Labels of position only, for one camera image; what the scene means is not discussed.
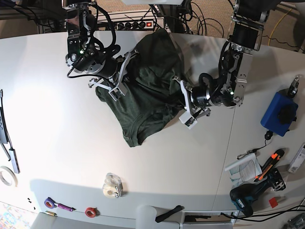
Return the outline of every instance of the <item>white table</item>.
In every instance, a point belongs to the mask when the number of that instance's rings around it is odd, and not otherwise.
[[[146,34],[117,32],[120,54]],[[95,36],[105,46],[110,43],[109,32]],[[185,68],[194,80],[202,72],[217,75],[223,39],[181,34],[173,37],[183,50]],[[296,74],[305,75],[302,54],[262,47],[254,57],[251,83],[240,108],[213,107],[211,116],[199,119],[192,130],[175,118],[142,146],[129,148],[110,108],[99,101],[94,89],[88,88],[89,79],[66,77],[66,39],[67,33],[54,33],[0,40],[0,88],[20,165],[18,187],[2,187],[0,201],[46,211],[43,202],[51,197],[77,209],[73,213],[54,210],[59,216],[92,223],[132,228],[139,205],[235,209],[228,197],[232,185],[223,174],[223,166],[241,152],[263,144],[265,129],[259,122],[274,93],[281,85],[288,86]],[[270,69],[264,72],[262,66]],[[266,87],[259,91],[260,84]],[[260,100],[261,94],[268,97]],[[302,102],[299,105],[301,114]],[[284,138],[275,136],[259,161],[263,163],[272,150],[285,146],[291,152],[281,164],[290,162],[304,141],[304,122],[300,119],[296,130]],[[11,168],[4,153],[0,160],[2,166]],[[123,198],[107,199],[103,195],[101,187],[108,172],[121,177],[128,192]],[[291,178],[303,174],[304,170],[298,171]],[[304,183],[303,178],[289,182],[285,193]],[[289,198],[281,207],[302,198]],[[103,216],[86,217],[83,212],[87,207],[97,207]]]

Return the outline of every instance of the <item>power drill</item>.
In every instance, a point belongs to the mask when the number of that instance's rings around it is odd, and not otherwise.
[[[237,210],[242,211],[247,217],[253,215],[252,203],[258,200],[268,188],[273,187],[275,191],[281,191],[286,188],[283,178],[277,168],[272,169],[267,179],[261,183],[243,184],[231,190],[231,201],[236,206]]]

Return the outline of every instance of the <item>floor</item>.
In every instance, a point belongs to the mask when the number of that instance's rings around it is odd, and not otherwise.
[[[37,214],[0,202],[0,229],[30,229]]]
[[[143,10],[149,9],[148,5],[125,5],[121,0],[97,0],[98,4],[102,6],[106,11],[124,11],[124,10]],[[218,20],[224,27],[225,35],[227,36],[230,22],[232,8],[227,0],[193,0],[201,8],[204,17],[206,19],[211,18]],[[199,9],[193,5],[193,10],[201,15]],[[270,12],[269,19],[265,25],[265,31],[263,35],[270,36],[276,23],[281,19],[284,14],[286,14],[290,9],[284,6],[278,6],[276,10]],[[189,23],[189,27],[194,33],[197,32],[197,19],[192,19]],[[280,42],[287,42],[291,46],[302,45],[305,38],[305,19],[300,16],[299,12],[292,10],[282,22],[279,24],[277,29],[273,34],[273,38],[277,38]],[[213,20],[207,21],[207,31],[208,36],[221,37],[222,30],[219,24]],[[23,36],[36,34],[37,29],[33,21],[23,20],[10,20],[10,21],[0,21],[0,39],[12,36]],[[268,44],[268,38],[264,37],[262,39],[262,44]],[[271,46],[289,49],[292,51],[298,50],[296,47],[290,47],[286,43],[280,44],[276,40],[271,40]]]

